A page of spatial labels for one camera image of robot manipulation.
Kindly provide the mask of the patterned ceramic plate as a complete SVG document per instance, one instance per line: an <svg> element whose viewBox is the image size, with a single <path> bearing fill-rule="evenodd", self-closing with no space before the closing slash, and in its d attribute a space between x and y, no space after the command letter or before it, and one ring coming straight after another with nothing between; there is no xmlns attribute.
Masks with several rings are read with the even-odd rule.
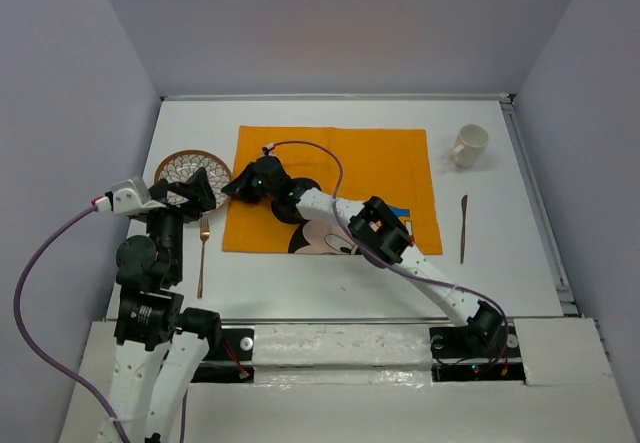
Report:
<svg viewBox="0 0 640 443"><path fill-rule="evenodd" d="M231 171L216 155L204 150L188 149L165 157L156 168L154 182L166 180L168 183L185 183L200 168L204 168L215 196L215 211L222 209L228 196L222 188L231 181Z"/></svg>

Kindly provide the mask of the orange cartoon cloth placemat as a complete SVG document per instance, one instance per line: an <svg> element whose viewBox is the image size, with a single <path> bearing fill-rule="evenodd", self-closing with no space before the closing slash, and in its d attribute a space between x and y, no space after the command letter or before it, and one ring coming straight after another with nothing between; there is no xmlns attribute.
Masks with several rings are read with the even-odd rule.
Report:
<svg viewBox="0 0 640 443"><path fill-rule="evenodd" d="M443 252L431 178L427 134L408 129L243 126L234 171L240 173L276 143L275 156L291 177L315 181L325 193L350 200L378 196L407 226L426 255ZM336 225L289 225L267 201L234 200L227 211L222 248L238 253L355 255L352 240Z"/></svg>

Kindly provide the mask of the white ceramic mug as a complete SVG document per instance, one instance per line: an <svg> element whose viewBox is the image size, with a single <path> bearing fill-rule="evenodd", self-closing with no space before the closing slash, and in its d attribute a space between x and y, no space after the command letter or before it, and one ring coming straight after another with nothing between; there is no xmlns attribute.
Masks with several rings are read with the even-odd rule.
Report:
<svg viewBox="0 0 640 443"><path fill-rule="evenodd" d="M452 148L452 160L461 168L471 168L479 160L489 143L485 128L476 124L462 127Z"/></svg>

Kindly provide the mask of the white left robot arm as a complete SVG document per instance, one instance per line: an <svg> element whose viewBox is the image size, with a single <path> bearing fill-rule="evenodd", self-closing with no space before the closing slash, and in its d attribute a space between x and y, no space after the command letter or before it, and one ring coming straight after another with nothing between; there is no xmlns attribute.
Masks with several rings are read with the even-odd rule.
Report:
<svg viewBox="0 0 640 443"><path fill-rule="evenodd" d="M198 168L184 182L125 180L93 203L145 225L116 252L115 363L96 439L163 442L199 363L221 346L219 315L183 308L172 290L183 279L183 228L215 209L214 192Z"/></svg>

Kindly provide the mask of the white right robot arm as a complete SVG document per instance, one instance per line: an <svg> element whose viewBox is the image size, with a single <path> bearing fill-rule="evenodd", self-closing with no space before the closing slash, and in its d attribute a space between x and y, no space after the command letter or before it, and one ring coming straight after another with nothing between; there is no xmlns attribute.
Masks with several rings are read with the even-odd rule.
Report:
<svg viewBox="0 0 640 443"><path fill-rule="evenodd" d="M459 329L462 347L472 357L506 353L502 333L507 319L491 298L447 281L411 241L408 229L379 197L355 201L323 192L309 178L289 176L280 160L262 156L223 187L227 196L245 203L271 202L282 222L329 223L341 227L362 256L412 283Z"/></svg>

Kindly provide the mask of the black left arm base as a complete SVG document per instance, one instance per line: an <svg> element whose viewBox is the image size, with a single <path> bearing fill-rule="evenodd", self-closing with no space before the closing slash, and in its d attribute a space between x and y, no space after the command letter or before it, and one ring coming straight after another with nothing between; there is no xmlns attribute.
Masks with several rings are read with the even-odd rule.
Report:
<svg viewBox="0 0 640 443"><path fill-rule="evenodd" d="M254 380L253 327L223 326L222 339L199 364L191 382L247 384Z"/></svg>

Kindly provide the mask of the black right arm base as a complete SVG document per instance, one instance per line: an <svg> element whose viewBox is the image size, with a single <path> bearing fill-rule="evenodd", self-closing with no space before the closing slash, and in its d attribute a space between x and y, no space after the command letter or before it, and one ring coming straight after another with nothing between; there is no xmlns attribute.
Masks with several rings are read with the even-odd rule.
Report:
<svg viewBox="0 0 640 443"><path fill-rule="evenodd" d="M431 375L434 383L526 380L515 326L500 330L488 350L473 353L464 342L461 327L431 327Z"/></svg>

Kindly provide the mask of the copper fork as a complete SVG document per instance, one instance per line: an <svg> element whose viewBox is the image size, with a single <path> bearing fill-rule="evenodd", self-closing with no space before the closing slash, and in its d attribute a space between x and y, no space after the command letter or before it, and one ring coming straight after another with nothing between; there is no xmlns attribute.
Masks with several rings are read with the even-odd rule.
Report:
<svg viewBox="0 0 640 443"><path fill-rule="evenodd" d="M199 221L199 238L200 238L200 260L199 260L199 274L197 294L198 299L202 299L204 295L204 266L205 266L205 254L206 244L210 238L210 226L209 220L206 217L202 217Z"/></svg>

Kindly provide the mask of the copper knife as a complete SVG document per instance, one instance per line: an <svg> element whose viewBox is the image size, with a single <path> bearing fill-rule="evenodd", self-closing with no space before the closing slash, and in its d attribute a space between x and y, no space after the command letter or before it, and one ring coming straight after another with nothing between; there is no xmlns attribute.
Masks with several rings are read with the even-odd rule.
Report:
<svg viewBox="0 0 640 443"><path fill-rule="evenodd" d="M469 195L465 194L461 198L461 234L460 234L460 264L464 264L466 252L466 228Z"/></svg>

